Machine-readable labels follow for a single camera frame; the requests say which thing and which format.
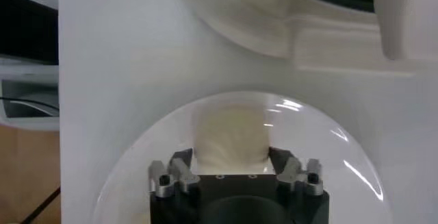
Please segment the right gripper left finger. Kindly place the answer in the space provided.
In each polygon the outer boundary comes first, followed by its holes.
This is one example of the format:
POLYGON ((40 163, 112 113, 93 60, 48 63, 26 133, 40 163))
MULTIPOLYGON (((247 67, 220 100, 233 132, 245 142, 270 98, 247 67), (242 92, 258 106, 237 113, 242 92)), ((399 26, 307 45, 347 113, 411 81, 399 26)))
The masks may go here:
POLYGON ((201 178, 191 171, 193 149, 176 151, 165 166, 153 160, 148 167, 149 190, 158 198, 172 197, 177 189, 188 194, 196 188, 201 178))

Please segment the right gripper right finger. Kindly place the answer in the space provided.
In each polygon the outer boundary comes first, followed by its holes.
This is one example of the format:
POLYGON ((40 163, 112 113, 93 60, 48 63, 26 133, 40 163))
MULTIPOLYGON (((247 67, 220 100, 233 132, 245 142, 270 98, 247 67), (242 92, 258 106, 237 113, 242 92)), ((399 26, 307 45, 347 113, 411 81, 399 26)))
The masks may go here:
POLYGON ((303 192, 312 197, 324 194, 322 165, 318 159, 309 159, 303 169, 301 161, 287 149, 269 147, 268 157, 277 181, 290 192, 303 192))

